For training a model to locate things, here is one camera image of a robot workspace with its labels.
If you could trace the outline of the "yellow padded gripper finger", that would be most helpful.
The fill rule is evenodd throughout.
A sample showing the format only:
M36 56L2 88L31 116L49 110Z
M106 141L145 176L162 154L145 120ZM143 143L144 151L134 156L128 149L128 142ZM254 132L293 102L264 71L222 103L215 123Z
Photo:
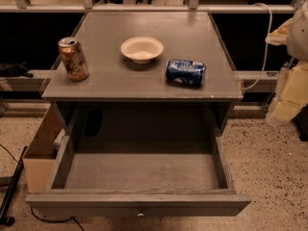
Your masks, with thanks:
M269 104L266 122L280 126L295 118L308 105L308 63L299 61L292 69L283 67L275 96Z

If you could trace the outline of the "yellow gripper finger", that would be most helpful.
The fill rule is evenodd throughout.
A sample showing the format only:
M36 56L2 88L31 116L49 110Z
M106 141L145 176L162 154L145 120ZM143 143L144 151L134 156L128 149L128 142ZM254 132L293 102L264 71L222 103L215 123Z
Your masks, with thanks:
M293 20L291 18L286 20L277 29L267 35L265 42L275 46L286 45L292 23Z

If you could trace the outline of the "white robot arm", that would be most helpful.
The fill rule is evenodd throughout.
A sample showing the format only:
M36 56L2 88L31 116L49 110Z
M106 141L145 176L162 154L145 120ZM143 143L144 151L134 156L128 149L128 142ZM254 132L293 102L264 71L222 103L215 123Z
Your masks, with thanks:
M266 43L286 45L287 53L298 60L292 68L281 68L266 115L268 124L279 126L291 121L308 105L308 1L271 32Z

